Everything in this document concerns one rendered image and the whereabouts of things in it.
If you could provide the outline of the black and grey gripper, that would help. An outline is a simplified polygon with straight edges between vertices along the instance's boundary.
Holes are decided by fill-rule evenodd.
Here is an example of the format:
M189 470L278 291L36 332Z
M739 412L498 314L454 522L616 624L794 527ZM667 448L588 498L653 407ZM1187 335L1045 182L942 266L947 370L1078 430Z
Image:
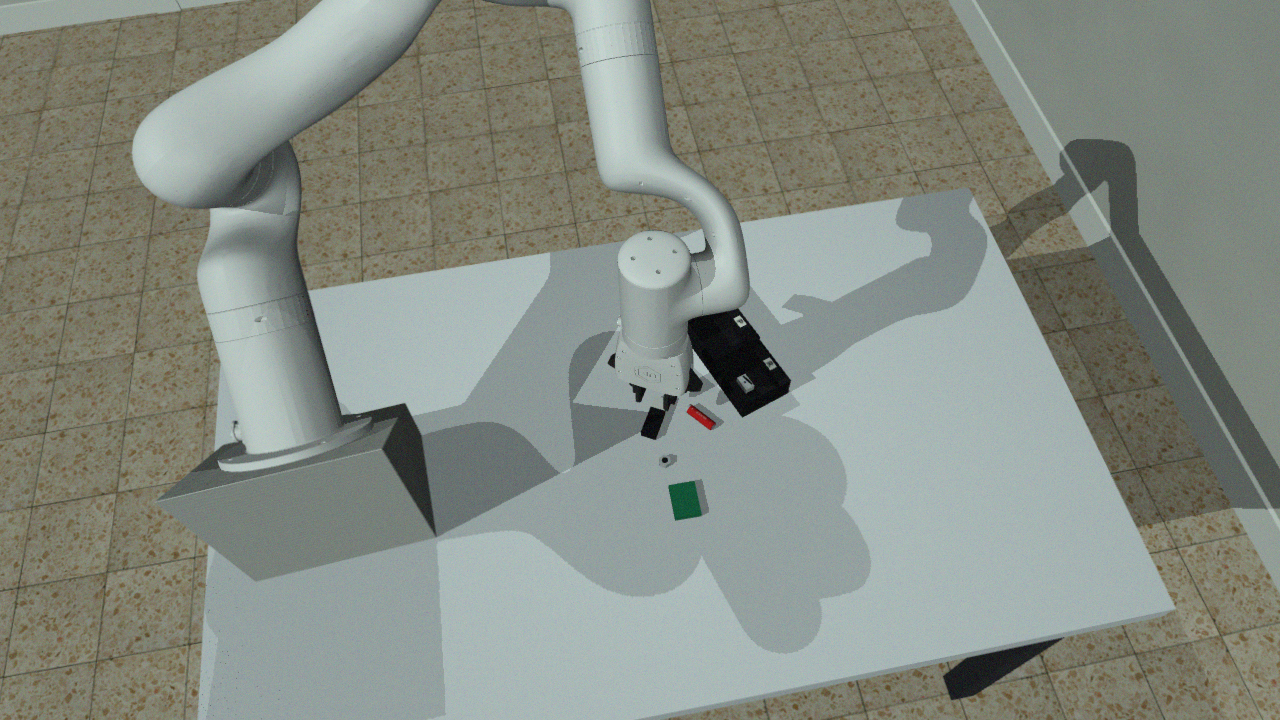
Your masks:
M690 392L700 392L703 382L692 372L692 345L687 338L678 351L666 357L643 357L635 354L625 343L622 329L616 345L616 354L611 355L608 365L614 368L616 375L628 386L634 387L636 402L643 401L646 389L664 393L663 409L669 410L669 404L676 402L677 396Z

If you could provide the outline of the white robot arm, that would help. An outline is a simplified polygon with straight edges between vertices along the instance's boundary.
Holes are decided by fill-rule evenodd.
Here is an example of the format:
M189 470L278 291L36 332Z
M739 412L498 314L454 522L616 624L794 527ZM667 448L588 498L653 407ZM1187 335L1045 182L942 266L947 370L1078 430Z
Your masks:
M483 1L570 13L603 184L673 200L701 225L701 252L666 231L621 246L617 325L628 348L669 356L689 320L746 304L739 217L669 143L650 0ZM238 419L230 437L243 441L218 457L223 471L300 461L374 427L367 414L340 414L300 264L289 140L390 68L439 3L323 0L271 44L168 97L136 131L143 186L175 206L210 209L198 290Z

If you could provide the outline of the black rack of bins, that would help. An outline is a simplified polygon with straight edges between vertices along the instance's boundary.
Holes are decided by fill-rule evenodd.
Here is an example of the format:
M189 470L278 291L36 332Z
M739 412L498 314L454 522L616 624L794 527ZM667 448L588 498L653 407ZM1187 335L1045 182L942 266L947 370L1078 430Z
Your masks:
M692 318L689 337L692 350L740 416L788 393L788 375L739 309ZM742 374L754 384L748 393L737 383Z

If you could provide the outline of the red battery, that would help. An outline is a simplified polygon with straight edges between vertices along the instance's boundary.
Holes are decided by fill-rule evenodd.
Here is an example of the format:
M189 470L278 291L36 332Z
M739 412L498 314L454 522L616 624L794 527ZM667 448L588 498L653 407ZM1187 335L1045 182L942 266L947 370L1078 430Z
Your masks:
M701 425L707 427L707 429L709 429L709 430L712 430L716 427L716 421L710 420L710 418L707 416L700 410L698 410L698 407L694 407L692 404L690 404L686 407L685 413L689 413L690 416L692 416L694 419L696 419L698 421L700 421Z

